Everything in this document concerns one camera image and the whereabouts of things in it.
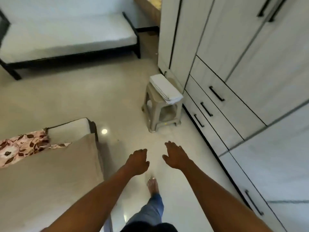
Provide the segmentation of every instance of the white wall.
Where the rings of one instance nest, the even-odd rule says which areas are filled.
[[[133,0],[0,0],[0,8],[11,23],[125,11],[136,28],[154,26]]]

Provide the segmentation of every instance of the hand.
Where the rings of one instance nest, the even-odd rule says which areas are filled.
[[[147,171],[150,164],[149,161],[146,161],[146,158],[147,149],[135,151],[129,156],[125,167],[132,176],[141,175]]]
[[[181,146],[177,146],[174,142],[168,141],[165,143],[166,148],[168,149],[168,156],[163,155],[165,163],[174,169],[182,170],[189,163],[190,159],[184,152]]]

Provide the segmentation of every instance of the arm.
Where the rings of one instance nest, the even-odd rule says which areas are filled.
[[[129,180],[149,167],[147,149],[135,151],[109,180],[89,191],[43,232],[99,231]]]
[[[207,176],[175,143],[165,143],[165,162],[187,178],[215,232],[271,232],[248,207]]]

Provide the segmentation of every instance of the person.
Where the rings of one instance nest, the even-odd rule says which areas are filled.
[[[170,141],[165,145],[168,155],[163,155],[164,161],[185,175],[215,232],[271,232],[253,211],[201,171],[181,146]],[[135,151],[110,179],[89,191],[42,231],[100,231],[129,180],[148,170],[146,157],[147,149]],[[148,188],[150,200],[129,219],[122,232],[176,232],[173,225],[162,223],[164,206],[155,178],[148,181]]]

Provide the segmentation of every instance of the blue jeans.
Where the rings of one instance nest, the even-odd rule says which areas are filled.
[[[152,226],[162,223],[164,205],[160,194],[154,194],[141,210],[134,214],[126,225],[132,222],[147,222]]]

